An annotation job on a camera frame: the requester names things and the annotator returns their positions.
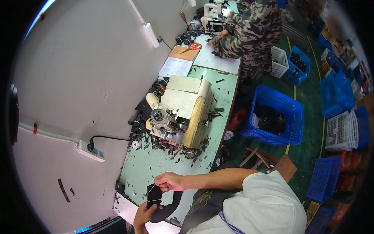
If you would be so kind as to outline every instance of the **red scissors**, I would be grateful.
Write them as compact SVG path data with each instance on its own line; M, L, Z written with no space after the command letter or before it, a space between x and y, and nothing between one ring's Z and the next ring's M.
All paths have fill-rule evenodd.
M199 43L197 43L197 42L193 42L193 43L191 43L191 44L188 46L188 49L185 50L185 51L183 51L183 52L181 52L181 54L184 53L184 52L187 52L187 51L189 51L189 50L196 50L196 49L201 49L201 48L203 48L203 46L202 46L201 44L199 44Z

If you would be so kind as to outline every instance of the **camouflage jacket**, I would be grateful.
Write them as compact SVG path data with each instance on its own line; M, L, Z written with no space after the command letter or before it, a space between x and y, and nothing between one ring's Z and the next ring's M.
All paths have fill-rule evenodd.
M214 51L222 58L240 58L269 51L282 33L282 20L276 0L237 3L239 15L225 23L229 36L212 38Z

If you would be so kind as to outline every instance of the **sewing machine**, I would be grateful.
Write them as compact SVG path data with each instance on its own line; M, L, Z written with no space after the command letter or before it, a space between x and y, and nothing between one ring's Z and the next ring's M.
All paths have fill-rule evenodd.
M232 18L234 12L228 9L223 9L221 3L204 5L204 16L201 18L201 23L205 28L205 33L219 35L223 31L223 24L228 18Z
M146 100L152 108L146 128L165 139L190 158L198 153L201 138L208 125L208 112L214 92L204 79L171 76L161 101L153 93Z

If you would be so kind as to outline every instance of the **power strip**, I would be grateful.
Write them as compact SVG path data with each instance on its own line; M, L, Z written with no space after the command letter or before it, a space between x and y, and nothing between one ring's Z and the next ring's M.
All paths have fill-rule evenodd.
M104 162L105 161L105 156L104 153L96 148L93 149L92 152L90 152L87 148L87 143L79 140L78 146L76 147L77 151L87 157L90 157L92 159L95 159L99 162Z

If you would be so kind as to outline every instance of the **power cord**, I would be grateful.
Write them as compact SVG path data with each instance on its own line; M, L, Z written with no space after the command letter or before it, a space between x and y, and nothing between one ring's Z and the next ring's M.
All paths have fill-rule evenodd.
M167 45L171 50L173 50L173 49L172 49L168 44L166 44L166 42L162 39L161 36L159 36L159 37L157 38L157 41L158 41L159 43L164 42L165 45Z
M88 148L88 150L90 151L90 152L92 152L93 150L94 150L94 148L95 148L95 144L94 144L94 138L95 137L103 137L103 138L109 138L109 139L114 139L114 140L125 140L125 141L130 141L130 140L128 140L128 139L120 139L120 138L115 138L115 137L107 137L107 136L99 136L99 135L97 135L97 136L93 136L93 137L91 137L91 139L90 139L90 143L88 144L88 146L87 146L87 148Z

